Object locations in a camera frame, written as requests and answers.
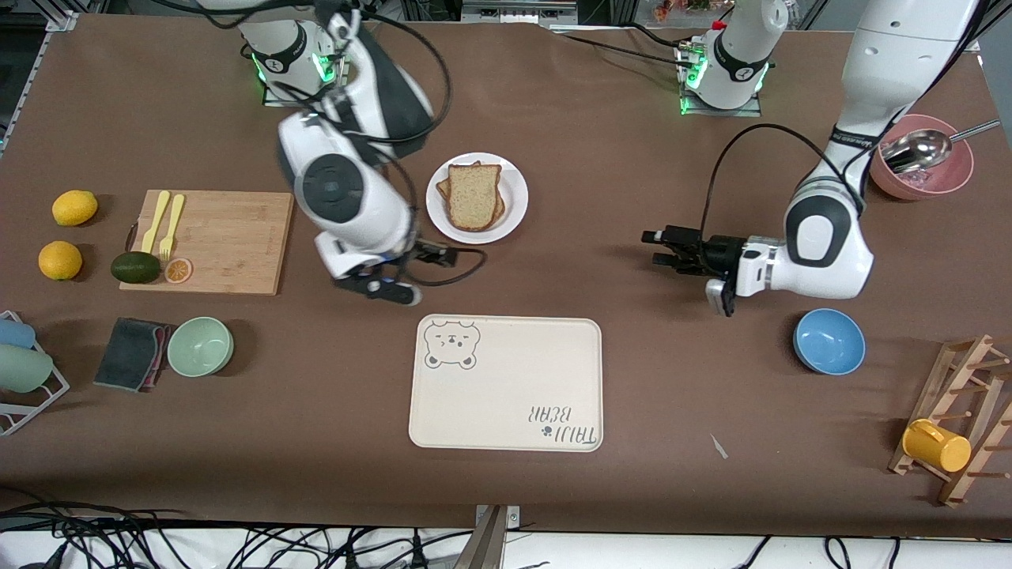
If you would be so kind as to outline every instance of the white floor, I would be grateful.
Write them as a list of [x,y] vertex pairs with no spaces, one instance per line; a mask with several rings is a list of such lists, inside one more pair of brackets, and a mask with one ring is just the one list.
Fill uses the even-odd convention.
[[[425,530],[423,541],[453,530]],[[178,530],[167,532],[180,556],[192,569],[225,569],[246,540],[243,530]],[[292,530],[284,537],[294,540],[304,531]],[[333,547],[344,543],[346,530],[328,531]],[[380,530],[363,537],[355,549],[364,550],[397,538],[410,538],[410,530]],[[164,569],[182,569],[182,565],[165,548],[155,533],[148,534],[156,561]],[[430,560],[452,558],[463,548],[467,537],[453,538],[426,548]],[[760,538],[729,536],[644,536],[614,534],[549,534],[511,533],[503,559],[503,569],[530,569],[542,565],[545,569],[590,568],[664,568],[664,569],[734,569],[745,563]],[[846,539],[854,569],[886,569],[893,541],[888,539]],[[323,547],[322,534],[310,540]],[[61,542],[48,532],[9,532],[0,534],[0,569],[17,569],[28,563],[46,561]],[[244,567],[264,567],[271,555],[284,544],[271,543],[261,548]],[[358,556],[362,568],[376,568],[408,550],[398,545],[383,551]],[[93,551],[102,561],[112,565],[112,559],[100,547]],[[135,556],[140,562],[140,554]],[[313,568],[317,559],[308,553],[284,555],[272,566],[277,569]],[[344,562],[334,565],[340,569]],[[773,538],[759,555],[752,569],[834,569],[823,550],[822,538]],[[897,558],[896,569],[991,569],[1012,567],[1012,544],[905,540]],[[83,554],[72,549],[64,558],[63,569],[87,569]]]

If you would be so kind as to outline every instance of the bowl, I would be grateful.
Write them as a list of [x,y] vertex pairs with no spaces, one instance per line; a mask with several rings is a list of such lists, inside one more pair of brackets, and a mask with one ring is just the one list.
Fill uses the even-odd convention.
[[169,340],[169,365],[180,376],[199,378],[218,373],[232,357],[235,342],[221,321],[208,316],[187,320]]
[[864,360],[864,334],[846,314],[820,308],[797,323],[794,352],[802,362],[820,374],[845,376]]
[[[882,139],[882,144],[889,144],[900,137],[921,129],[934,129],[948,136],[956,134],[948,123],[926,114],[908,114],[900,119]],[[974,151],[969,144],[962,140],[952,145],[952,154],[941,164],[924,170],[928,176],[921,183],[911,180],[911,173],[897,176],[889,169],[882,160],[880,152],[871,157],[871,179],[882,191],[900,199],[917,200],[938,197],[952,193],[969,181],[974,175]]]

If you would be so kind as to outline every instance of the brown table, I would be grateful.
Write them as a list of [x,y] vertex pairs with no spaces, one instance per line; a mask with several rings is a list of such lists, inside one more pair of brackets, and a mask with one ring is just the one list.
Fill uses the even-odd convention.
[[[958,193],[901,204],[870,190],[876,255],[860,298],[786,293],[708,312],[703,279],[652,267],[640,233],[695,225],[709,170],[751,120],[681,116],[672,69],[603,54],[532,25],[419,25],[445,54],[453,108],[405,160],[424,186],[469,151],[516,163],[530,185],[520,228],[473,278],[404,308],[332,288],[296,214],[273,298],[120,292],[106,267],[149,188],[284,191],[275,128],[237,32],[196,18],[82,16],[57,34],[0,162],[3,308],[36,327],[73,390],[0,440],[0,482],[192,517],[469,525],[480,503],[520,504],[538,530],[1008,536],[1008,482],[975,484],[959,509],[939,483],[886,472],[938,342],[1012,331],[1012,179],[996,131],[975,139]],[[436,68],[392,28],[377,33],[440,100]],[[657,55],[624,31],[594,37]],[[842,101],[850,35],[786,33],[763,91],[764,120],[825,141]],[[967,127],[996,115],[975,57],[918,111]],[[781,235],[815,163],[779,133],[729,156],[709,228]],[[99,195],[100,221],[60,228],[50,204]],[[436,235],[425,220],[423,229]],[[86,274],[35,269],[47,242],[80,244]],[[832,306],[861,324],[865,364],[845,378],[791,353],[798,316]],[[415,326],[430,313],[592,318],[604,337],[606,426],[589,455],[424,450],[408,439]],[[166,372],[150,395],[91,385],[117,316],[226,321],[222,377]],[[710,434],[730,457],[721,458]],[[996,460],[996,469],[1012,468]]]

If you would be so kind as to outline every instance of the pink bowl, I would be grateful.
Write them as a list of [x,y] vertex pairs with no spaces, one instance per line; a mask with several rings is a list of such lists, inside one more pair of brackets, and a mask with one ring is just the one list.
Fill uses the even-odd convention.
[[[893,127],[882,144],[889,144],[912,131],[934,129],[948,136],[956,134],[956,130],[947,123],[926,114],[908,114]],[[922,186],[913,185],[889,169],[881,153],[875,152],[871,158],[871,179],[882,191],[900,199],[927,199],[951,193],[969,181],[974,175],[974,151],[966,141],[952,145],[952,154],[941,164],[927,170],[930,177]]]

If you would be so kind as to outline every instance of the white plate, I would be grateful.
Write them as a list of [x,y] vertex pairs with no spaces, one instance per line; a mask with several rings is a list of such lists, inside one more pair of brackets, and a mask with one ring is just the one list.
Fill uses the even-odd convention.
[[603,439],[593,320],[433,314],[418,324],[414,368],[419,446],[590,453]]
[[[449,223],[449,216],[446,215],[446,202],[439,190],[436,189],[436,184],[449,175],[450,164],[470,166],[475,162],[487,165],[499,164],[503,167],[502,174],[499,176],[499,193],[503,196],[506,213],[503,214],[502,218],[499,218],[495,225],[485,231],[461,231]],[[425,208],[429,211],[429,219],[435,224],[436,229],[446,237],[469,245],[492,243],[509,235],[520,225],[520,220],[527,213],[527,181],[523,179],[520,170],[509,160],[487,152],[469,152],[447,160],[432,174],[432,178],[429,179],[429,187],[425,191]]]

